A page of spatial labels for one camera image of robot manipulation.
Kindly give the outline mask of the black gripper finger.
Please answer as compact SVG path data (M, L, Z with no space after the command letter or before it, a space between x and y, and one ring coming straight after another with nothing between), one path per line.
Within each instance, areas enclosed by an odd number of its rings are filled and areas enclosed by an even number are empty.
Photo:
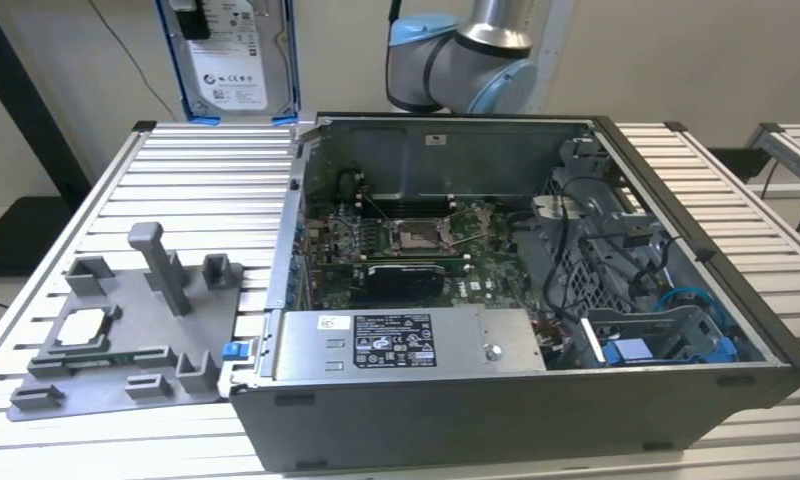
M208 40L210 30L201 0L173 0L173 12L182 37L186 40Z

